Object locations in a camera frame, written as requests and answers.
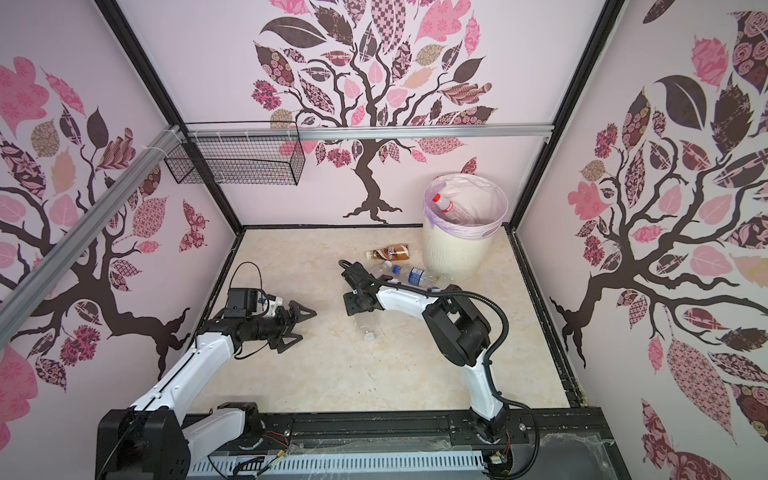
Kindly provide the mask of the white bottle red cap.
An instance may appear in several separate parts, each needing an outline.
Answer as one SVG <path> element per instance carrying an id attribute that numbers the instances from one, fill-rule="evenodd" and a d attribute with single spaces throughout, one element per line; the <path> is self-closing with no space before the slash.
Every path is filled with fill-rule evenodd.
<path id="1" fill-rule="evenodd" d="M 452 223 L 461 225 L 471 225 L 475 223 L 475 219 L 472 215 L 458 204 L 439 193 L 434 195 L 432 202 L 433 205 L 442 212 L 443 216 Z"/>

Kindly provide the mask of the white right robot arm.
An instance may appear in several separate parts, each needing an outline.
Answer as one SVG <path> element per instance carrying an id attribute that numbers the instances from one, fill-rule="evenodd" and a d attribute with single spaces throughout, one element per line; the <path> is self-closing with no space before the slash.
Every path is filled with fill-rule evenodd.
<path id="1" fill-rule="evenodd" d="M 353 275 L 346 282 L 351 288 L 343 296 L 348 315 L 396 311 L 424 321 L 440 354 L 463 370 L 478 436 L 498 440 L 508 409 L 492 379 L 491 355 L 509 333 L 499 305 L 456 285 L 429 291 L 370 275 Z"/>

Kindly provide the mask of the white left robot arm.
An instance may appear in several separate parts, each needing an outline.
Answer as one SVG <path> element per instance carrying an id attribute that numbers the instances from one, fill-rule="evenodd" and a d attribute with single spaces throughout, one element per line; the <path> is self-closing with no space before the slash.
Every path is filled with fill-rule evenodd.
<path id="1" fill-rule="evenodd" d="M 101 419 L 96 478 L 184 479 L 229 442 L 259 442 L 265 426 L 253 402 L 229 402 L 190 425 L 184 421 L 214 374 L 245 343 L 263 342 L 283 353 L 302 339 L 295 325 L 316 314 L 261 289 L 230 289 L 224 308 L 203 322 L 182 358 L 130 407 Z"/>

